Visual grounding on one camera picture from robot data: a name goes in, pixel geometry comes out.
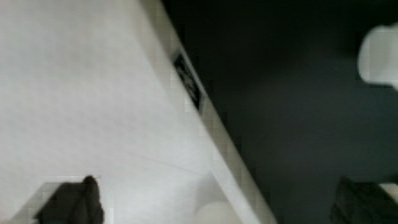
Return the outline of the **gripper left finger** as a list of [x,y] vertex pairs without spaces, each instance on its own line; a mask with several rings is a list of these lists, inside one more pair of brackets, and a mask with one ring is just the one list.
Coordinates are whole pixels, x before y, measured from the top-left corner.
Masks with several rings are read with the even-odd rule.
[[39,224],[105,224],[100,185],[93,176],[61,184],[36,213]]

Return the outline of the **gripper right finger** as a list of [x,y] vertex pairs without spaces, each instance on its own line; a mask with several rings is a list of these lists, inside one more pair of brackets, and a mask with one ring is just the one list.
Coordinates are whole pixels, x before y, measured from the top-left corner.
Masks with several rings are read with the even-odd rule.
[[331,223],[398,224],[398,202],[375,182],[340,179]]

